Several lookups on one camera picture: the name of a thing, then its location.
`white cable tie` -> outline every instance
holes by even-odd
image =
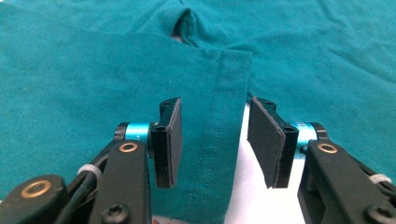
[[[387,181],[390,184],[392,183],[392,180],[389,177],[382,174],[371,175],[369,176],[369,179],[373,184],[378,184],[379,182],[384,182],[384,181]]]
[[[99,183],[99,180],[102,178],[102,172],[100,171],[100,169],[97,168],[95,165],[85,164],[78,169],[78,175],[83,171],[93,172],[93,174],[96,176],[96,186],[97,186],[97,183]]]

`black cable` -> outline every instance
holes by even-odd
[[[79,205],[81,204],[82,200],[85,196],[87,196],[93,188],[93,185],[96,183],[96,176],[95,174],[89,172],[85,176],[84,181],[78,187],[76,192],[73,194],[70,202],[64,207],[62,212],[57,217],[54,223],[56,224],[67,224],[70,222],[73,214],[78,209]]]

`black mechanical part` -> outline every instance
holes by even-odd
[[[183,142],[180,98],[160,103],[160,118],[159,123],[149,127],[156,184],[157,188],[172,188],[177,183],[177,169]]]
[[[329,139],[309,144],[298,199],[306,223],[396,223],[396,209]]]
[[[58,175],[23,182],[0,203],[0,223],[53,223],[69,196]]]
[[[251,98],[247,140],[262,168],[267,188],[287,188],[298,130],[276,113],[276,104]]]
[[[114,142],[89,223],[151,223],[147,157],[139,141]]]

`teal fabric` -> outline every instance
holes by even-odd
[[[251,95],[396,180],[395,1],[183,2],[186,43],[252,52]]]
[[[178,184],[152,184],[153,213],[223,221],[250,53],[196,49],[164,35],[84,31],[7,3],[0,15],[1,198],[37,175],[69,182],[120,122],[156,121],[159,102],[180,96]]]

